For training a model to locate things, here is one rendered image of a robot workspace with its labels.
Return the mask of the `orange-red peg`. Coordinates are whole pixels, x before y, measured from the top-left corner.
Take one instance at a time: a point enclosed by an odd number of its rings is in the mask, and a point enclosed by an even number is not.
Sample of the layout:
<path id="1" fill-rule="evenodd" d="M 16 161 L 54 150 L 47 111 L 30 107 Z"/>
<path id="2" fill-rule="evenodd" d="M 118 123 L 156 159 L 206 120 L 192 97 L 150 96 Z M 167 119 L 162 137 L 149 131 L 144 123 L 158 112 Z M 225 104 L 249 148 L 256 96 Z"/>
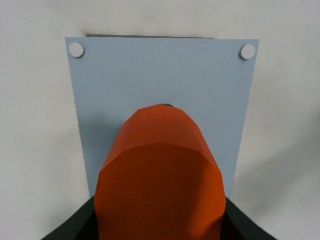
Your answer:
<path id="1" fill-rule="evenodd" d="M 181 109 L 138 109 L 99 172 L 99 240 L 219 240 L 222 173 L 198 127 Z"/>

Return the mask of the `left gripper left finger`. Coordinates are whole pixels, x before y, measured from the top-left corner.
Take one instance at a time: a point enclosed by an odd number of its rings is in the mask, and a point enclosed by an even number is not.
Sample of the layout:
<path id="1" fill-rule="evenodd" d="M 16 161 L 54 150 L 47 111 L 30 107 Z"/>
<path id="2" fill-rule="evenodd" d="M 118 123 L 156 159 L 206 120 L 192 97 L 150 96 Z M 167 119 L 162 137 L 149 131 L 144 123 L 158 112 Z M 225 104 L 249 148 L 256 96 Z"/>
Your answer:
<path id="1" fill-rule="evenodd" d="M 40 240 L 99 240 L 94 196 Z"/>

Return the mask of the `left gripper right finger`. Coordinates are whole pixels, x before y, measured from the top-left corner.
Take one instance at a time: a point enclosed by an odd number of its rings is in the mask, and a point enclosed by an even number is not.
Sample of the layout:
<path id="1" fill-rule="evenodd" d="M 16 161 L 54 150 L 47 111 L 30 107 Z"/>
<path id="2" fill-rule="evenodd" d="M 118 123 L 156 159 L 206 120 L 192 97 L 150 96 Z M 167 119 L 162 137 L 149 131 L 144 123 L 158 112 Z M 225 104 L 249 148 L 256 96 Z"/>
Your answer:
<path id="1" fill-rule="evenodd" d="M 226 197 L 226 196 L 225 196 Z M 219 240 L 278 240 L 266 232 L 226 197 Z"/>

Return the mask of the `light blue flat plate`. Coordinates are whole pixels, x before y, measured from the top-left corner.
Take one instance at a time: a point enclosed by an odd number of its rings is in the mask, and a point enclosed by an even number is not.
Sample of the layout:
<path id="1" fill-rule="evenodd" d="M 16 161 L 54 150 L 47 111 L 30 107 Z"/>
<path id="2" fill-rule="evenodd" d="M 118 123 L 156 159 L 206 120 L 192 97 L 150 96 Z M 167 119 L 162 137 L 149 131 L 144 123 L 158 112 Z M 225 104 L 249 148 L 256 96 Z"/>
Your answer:
<path id="1" fill-rule="evenodd" d="M 260 39 L 65 37 L 91 198 L 123 125 L 163 104 L 199 127 L 230 200 Z M 69 51 L 80 43 L 80 57 Z M 254 55 L 240 56 L 244 45 Z"/>

